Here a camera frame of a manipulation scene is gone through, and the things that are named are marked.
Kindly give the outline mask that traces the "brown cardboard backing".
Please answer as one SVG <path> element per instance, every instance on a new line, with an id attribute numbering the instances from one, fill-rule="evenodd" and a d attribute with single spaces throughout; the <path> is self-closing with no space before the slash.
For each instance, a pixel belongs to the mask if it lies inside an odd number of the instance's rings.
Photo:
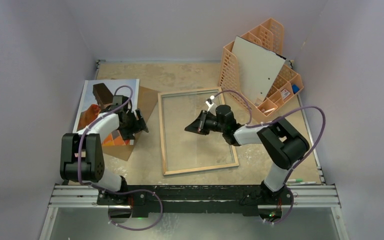
<path id="1" fill-rule="evenodd" d="M 139 87 L 137 107 L 141 110 L 145 122 L 148 122 L 155 106 L 158 103 L 158 93 L 160 92 L 157 90 L 143 86 Z M 139 144 L 143 133 L 144 132 L 142 131 L 135 135 L 133 145 L 102 146 L 103 153 L 127 162 L 133 151 L 138 149 L 137 145 Z"/>

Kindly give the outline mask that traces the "hot air balloon photo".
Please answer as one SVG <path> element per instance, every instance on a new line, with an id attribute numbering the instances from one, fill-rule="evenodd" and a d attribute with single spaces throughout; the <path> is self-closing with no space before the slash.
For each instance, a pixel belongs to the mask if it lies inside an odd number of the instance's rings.
<path id="1" fill-rule="evenodd" d="M 73 127 L 73 133 L 82 133 L 82 130 L 97 117 L 116 109 L 126 103 L 119 113 L 138 109 L 138 94 L 140 80 L 133 79 L 104 79 L 86 80 Z M 119 126 L 106 137 L 101 136 L 102 146 L 133 145 L 134 140 L 123 140 Z"/>

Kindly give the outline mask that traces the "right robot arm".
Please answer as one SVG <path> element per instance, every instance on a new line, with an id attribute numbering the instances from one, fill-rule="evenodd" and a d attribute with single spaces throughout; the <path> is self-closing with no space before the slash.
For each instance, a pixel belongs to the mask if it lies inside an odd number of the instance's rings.
<path id="1" fill-rule="evenodd" d="M 286 119 L 278 117 L 274 122 L 249 127 L 238 123 L 231 107 L 226 104 L 217 106 L 214 113 L 202 110 L 184 130 L 204 136 L 218 132 L 227 144 L 236 147 L 263 145 L 272 160 L 269 173 L 260 185 L 260 196 L 268 204 L 280 198 L 288 174 L 310 150 L 309 142 Z"/>

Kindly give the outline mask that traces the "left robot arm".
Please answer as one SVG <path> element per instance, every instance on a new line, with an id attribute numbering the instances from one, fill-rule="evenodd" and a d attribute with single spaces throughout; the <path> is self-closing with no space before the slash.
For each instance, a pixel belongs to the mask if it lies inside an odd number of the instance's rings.
<path id="1" fill-rule="evenodd" d="M 102 143 L 113 131 L 119 131 L 123 140 L 135 140 L 137 133 L 149 131 L 141 110 L 133 109 L 130 98 L 120 98 L 83 129 L 62 136 L 59 169 L 63 180 L 105 191 L 118 205 L 128 201 L 130 191 L 123 176 L 105 167 Z"/>

